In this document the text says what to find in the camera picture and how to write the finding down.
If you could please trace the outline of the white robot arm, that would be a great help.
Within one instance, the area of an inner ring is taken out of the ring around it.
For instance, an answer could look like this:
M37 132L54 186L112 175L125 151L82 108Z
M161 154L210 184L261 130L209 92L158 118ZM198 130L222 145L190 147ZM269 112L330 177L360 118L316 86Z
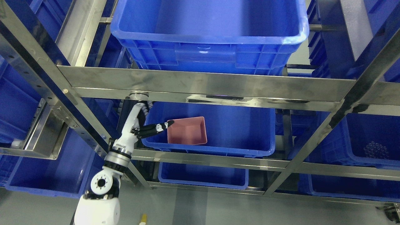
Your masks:
M117 225L120 219L119 193L121 177L131 160L132 152L111 149L101 171L90 181L80 197L74 214L75 225Z

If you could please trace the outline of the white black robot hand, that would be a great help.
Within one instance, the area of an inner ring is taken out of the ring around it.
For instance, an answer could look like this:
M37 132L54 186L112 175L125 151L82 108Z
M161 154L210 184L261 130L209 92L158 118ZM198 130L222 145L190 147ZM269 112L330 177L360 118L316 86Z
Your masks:
M122 128L121 136L114 141L109 152L119 153L122 155L131 155L134 151L134 144L139 139L155 136L171 127L175 121L167 121L164 123L148 124L140 126L138 115L143 112L145 116L148 109L143 101L139 101L133 106Z

